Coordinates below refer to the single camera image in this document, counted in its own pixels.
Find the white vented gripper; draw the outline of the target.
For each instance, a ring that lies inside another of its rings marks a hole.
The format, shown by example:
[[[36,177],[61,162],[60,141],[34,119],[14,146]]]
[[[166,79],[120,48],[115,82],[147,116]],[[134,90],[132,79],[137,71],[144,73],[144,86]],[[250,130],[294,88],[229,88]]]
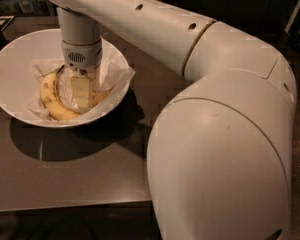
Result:
[[[86,72],[96,70],[102,60],[102,41],[93,39],[63,39],[61,48],[64,60],[73,69]],[[90,80],[86,75],[75,73],[71,78],[73,98],[82,111],[89,109]]]

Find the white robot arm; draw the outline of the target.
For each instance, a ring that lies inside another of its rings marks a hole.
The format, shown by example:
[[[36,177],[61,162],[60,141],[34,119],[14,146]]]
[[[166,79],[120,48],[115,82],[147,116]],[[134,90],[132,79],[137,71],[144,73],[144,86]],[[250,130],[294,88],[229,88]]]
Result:
[[[148,141],[163,240],[291,239],[297,87],[278,50],[156,0],[49,1],[93,18],[188,81]]]

